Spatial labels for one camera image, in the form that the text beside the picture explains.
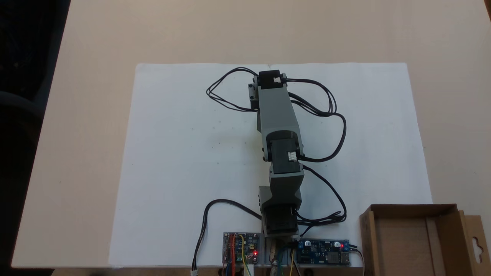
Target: red wire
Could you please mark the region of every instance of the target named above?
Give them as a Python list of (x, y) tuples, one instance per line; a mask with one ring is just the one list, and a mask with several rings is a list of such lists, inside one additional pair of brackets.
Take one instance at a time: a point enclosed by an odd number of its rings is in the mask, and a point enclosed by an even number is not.
[(231, 276), (235, 275), (235, 234), (232, 236), (232, 244), (231, 244), (231, 252), (232, 252), (232, 274)]

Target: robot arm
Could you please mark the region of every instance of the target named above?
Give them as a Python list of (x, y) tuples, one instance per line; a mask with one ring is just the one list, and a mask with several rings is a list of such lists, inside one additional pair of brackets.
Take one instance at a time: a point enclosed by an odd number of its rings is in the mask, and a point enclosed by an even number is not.
[(248, 85), (251, 108), (258, 110), (263, 160), (271, 162), (270, 186), (259, 187), (266, 236), (298, 234), (296, 210), (302, 202), (300, 185), (304, 172), (297, 156), (303, 155), (303, 146), (285, 80), (279, 70), (263, 71)]

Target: yellow wire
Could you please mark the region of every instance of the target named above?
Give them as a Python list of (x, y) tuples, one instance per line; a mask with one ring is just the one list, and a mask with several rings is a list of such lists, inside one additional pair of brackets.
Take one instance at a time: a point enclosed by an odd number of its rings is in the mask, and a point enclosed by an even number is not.
[(244, 258), (244, 245), (245, 245), (244, 237), (242, 235), (239, 235), (239, 236), (242, 239), (242, 262), (243, 262), (244, 267), (245, 267), (244, 271), (247, 271), (247, 274), (249, 274), (249, 276), (250, 276), (249, 267), (247, 267), (246, 258)]
[(295, 254), (295, 249), (292, 251), (292, 263), (290, 264), (290, 276), (292, 276), (293, 271), (293, 255)]

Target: black cable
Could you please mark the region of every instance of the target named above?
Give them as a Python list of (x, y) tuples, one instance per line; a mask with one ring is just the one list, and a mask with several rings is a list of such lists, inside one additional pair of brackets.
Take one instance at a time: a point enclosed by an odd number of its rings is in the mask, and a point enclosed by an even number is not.
[(337, 103), (336, 103), (336, 99), (334, 98), (334, 95), (322, 83), (320, 83), (318, 81), (314, 81), (314, 80), (308, 80), (308, 79), (290, 79), (290, 78), (287, 78), (286, 82), (287, 83), (311, 83), (311, 84), (315, 84), (315, 85), (319, 86), (320, 88), (322, 88), (326, 92), (327, 97), (329, 98), (329, 110), (328, 110), (328, 112), (333, 112), (333, 113), (337, 112)]
[(229, 199), (215, 199), (213, 201), (211, 201), (210, 203), (208, 203), (208, 205), (206, 205), (205, 207), (205, 212), (203, 214), (203, 224), (201, 225), (201, 233), (199, 234), (199, 238), (198, 238), (198, 243), (196, 244), (196, 249), (194, 250), (194, 257), (192, 259), (192, 265), (191, 265), (191, 270), (196, 270), (197, 267), (196, 267), (196, 256), (198, 255), (198, 250), (199, 250), (199, 246), (201, 245), (201, 242), (203, 241), (203, 238), (205, 236), (205, 231), (206, 231), (206, 224), (208, 222), (208, 211), (210, 210), (210, 208), (215, 204), (215, 203), (219, 203), (219, 202), (222, 202), (222, 203), (228, 203), (230, 205), (234, 205), (236, 207), (239, 207), (240, 209), (246, 211), (247, 213), (255, 216), (256, 218), (258, 219), (261, 219), (261, 215), (254, 212), (253, 210), (243, 206), (242, 204), (238, 203), (238, 202), (235, 202), (233, 200), (229, 200)]
[(295, 261), (295, 259), (293, 260), (293, 264), (295, 265), (295, 270), (297, 270), (298, 275), (302, 276), (302, 274), (300, 274), (300, 269), (299, 269), (299, 266), (297, 265), (297, 262)]
[(341, 120), (343, 120), (343, 134), (341, 135), (341, 139), (340, 139), (336, 149), (334, 150), (334, 152), (331, 155), (324, 157), (324, 158), (320, 158), (320, 159), (315, 159), (315, 158), (310, 158), (310, 157), (305, 157), (305, 156), (299, 156), (298, 157), (299, 160), (306, 161), (306, 162), (315, 162), (315, 163), (325, 162), (325, 161), (333, 159), (339, 153), (339, 151), (341, 151), (341, 148), (343, 147), (343, 144), (344, 144), (344, 140), (346, 138), (346, 119), (344, 118), (344, 116), (339, 114), (339, 113), (321, 111), (318, 108), (316, 108), (315, 106), (313, 106), (311, 103), (309, 103), (308, 101), (306, 101), (305, 99), (303, 99), (302, 97), (300, 97), (294, 93), (288, 92), (288, 95), (290, 96), (290, 98), (295, 99), (295, 100), (291, 101), (293, 104), (300, 106), (301, 108), (303, 108), (305, 111), (307, 111), (308, 113), (310, 113), (312, 115), (315, 115), (318, 117), (337, 116), (337, 117), (340, 117)]
[(343, 213), (342, 215), (341, 214), (341, 211), (337, 211), (327, 217), (324, 217), (324, 218), (321, 218), (321, 219), (306, 219), (304, 217), (302, 217), (300, 214), (297, 213), (297, 217), (300, 218), (300, 220), (298, 220), (298, 224), (299, 225), (304, 225), (304, 226), (307, 226), (307, 229), (300, 235), (300, 237), (303, 237), (308, 230), (310, 230), (312, 227), (316, 227), (316, 226), (321, 226), (321, 225), (329, 225), (329, 224), (334, 224), (334, 223), (339, 223), (339, 222), (343, 222), (346, 220), (346, 216), (347, 216), (347, 212), (346, 212), (346, 205), (344, 204), (344, 201), (343, 199), (341, 198), (341, 196), (338, 194), (338, 192), (336, 191), (336, 189), (331, 185), (331, 183), (329, 183), (329, 181), (324, 178), (323, 176), (321, 176), (320, 174), (318, 174), (316, 171), (314, 171), (312, 168), (304, 165), (303, 165), (303, 169), (304, 170), (308, 170), (310, 172), (312, 172), (315, 176), (317, 176), (319, 179), (321, 179), (324, 183), (326, 183), (329, 188), (331, 188), (332, 192), (336, 195), (337, 199), (339, 200), (339, 203), (341, 203), (341, 206), (343, 207)]
[(233, 104), (225, 99), (223, 99), (222, 97), (216, 95), (215, 93), (213, 93), (213, 90), (215, 90), (215, 88), (230, 74), (232, 73), (235, 73), (235, 72), (247, 72), (247, 73), (250, 73), (250, 74), (253, 74), (255, 76), (257, 76), (257, 74), (250, 70), (249, 68), (245, 68), (245, 67), (237, 67), (237, 68), (234, 68), (230, 71), (228, 71), (225, 75), (223, 75), (220, 79), (218, 79), (216, 82), (214, 82), (207, 90), (206, 90), (206, 95), (208, 95), (208, 97), (210, 97), (210, 99), (216, 101), (217, 103), (223, 105), (224, 107), (230, 109), (230, 110), (235, 110), (235, 111), (240, 111), (240, 112), (257, 112), (257, 110), (254, 110), (254, 109), (250, 109), (250, 108), (244, 108), (244, 107), (240, 107), (236, 104)]

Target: blue circuit board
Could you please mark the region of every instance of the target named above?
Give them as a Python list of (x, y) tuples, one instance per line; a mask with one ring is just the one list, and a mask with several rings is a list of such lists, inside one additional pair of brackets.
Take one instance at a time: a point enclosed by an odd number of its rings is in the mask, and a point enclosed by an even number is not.
[(296, 251), (297, 263), (349, 266), (349, 244), (349, 240), (300, 240)]

